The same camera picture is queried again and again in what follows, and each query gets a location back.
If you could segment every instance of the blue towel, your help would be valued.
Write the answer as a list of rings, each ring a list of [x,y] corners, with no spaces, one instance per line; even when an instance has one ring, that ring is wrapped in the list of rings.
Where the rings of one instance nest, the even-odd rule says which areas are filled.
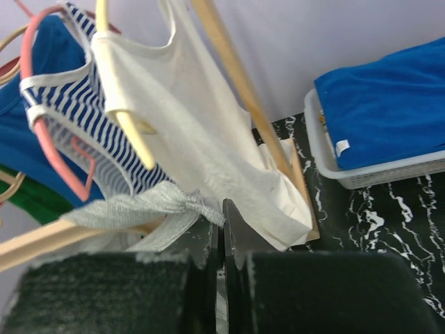
[[[340,169],[445,148],[445,38],[315,80]]]

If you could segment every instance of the pink hanger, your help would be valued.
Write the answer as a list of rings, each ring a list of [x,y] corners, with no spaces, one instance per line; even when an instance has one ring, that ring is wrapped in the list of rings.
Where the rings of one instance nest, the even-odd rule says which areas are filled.
[[[25,31],[22,43],[22,50],[20,52],[20,76],[22,79],[31,77],[33,75],[32,65],[32,45],[36,30],[38,29],[41,21],[48,15],[63,11],[62,6],[53,6],[40,12],[36,16],[32,16],[32,13],[22,4],[21,1],[16,0],[17,5],[25,11],[27,15],[31,15],[31,22]],[[83,157],[87,158],[90,162],[90,172],[86,180],[85,185],[82,181],[73,173],[71,168],[63,161],[58,150],[54,147],[51,136],[45,120],[42,117],[37,118],[34,122],[34,132],[37,136],[40,146],[47,157],[49,163],[54,170],[62,177],[65,183],[73,190],[73,192],[82,200],[86,201],[90,197],[90,190],[92,185],[92,177],[96,169],[96,163],[93,157],[87,152],[83,151],[78,145],[77,141],[80,139],[77,137],[72,138],[72,147]]]

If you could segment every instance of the marble floor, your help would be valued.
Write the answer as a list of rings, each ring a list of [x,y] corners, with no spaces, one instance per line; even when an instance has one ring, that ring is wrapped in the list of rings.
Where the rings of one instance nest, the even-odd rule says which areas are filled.
[[[317,171],[303,115],[277,121],[274,128],[281,139],[296,141],[321,232],[319,240],[294,250],[398,254],[445,333],[445,173],[347,190]]]

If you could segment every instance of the plastic laundry basket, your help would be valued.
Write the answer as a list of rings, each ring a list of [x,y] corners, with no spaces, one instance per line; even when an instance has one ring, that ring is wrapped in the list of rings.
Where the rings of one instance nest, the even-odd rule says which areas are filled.
[[[445,151],[369,167],[340,170],[320,122],[321,109],[318,94],[313,89],[305,97],[305,121],[311,153],[320,174],[337,180],[345,188],[357,189],[445,171]]]

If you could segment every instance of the white label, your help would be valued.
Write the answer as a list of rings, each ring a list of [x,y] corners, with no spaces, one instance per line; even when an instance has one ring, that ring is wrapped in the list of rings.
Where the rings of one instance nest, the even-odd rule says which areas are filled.
[[[348,148],[350,148],[350,145],[347,139],[344,141],[338,141],[335,145],[335,152],[337,153],[337,156],[340,157],[341,153]]]

